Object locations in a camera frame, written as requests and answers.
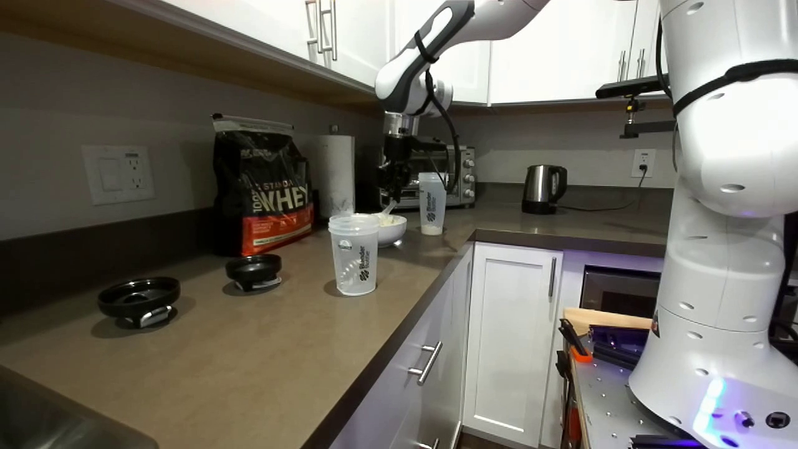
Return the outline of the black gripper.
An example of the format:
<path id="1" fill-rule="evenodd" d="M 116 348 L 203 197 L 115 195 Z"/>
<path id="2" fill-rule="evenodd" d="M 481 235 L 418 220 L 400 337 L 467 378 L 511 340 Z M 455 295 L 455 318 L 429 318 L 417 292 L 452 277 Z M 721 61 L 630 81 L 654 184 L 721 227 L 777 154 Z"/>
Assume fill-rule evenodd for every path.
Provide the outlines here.
<path id="1" fill-rule="evenodd" d="M 424 170 L 434 171 L 449 170 L 449 150 L 440 141 L 424 141 L 417 136 L 384 136 L 384 160 L 377 170 L 377 184 L 384 197 L 390 202 L 400 200 L 400 191 L 412 180 Z"/>

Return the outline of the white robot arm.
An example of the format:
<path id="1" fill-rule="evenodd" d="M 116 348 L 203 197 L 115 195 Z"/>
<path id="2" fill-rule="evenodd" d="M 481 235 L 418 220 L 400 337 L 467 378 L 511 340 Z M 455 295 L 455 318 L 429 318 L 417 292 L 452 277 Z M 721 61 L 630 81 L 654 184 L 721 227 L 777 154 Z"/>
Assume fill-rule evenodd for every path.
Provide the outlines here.
<path id="1" fill-rule="evenodd" d="M 659 0 L 675 189 L 630 394 L 705 449 L 798 449 L 798 367 L 768 328 L 798 211 L 798 0 Z"/>

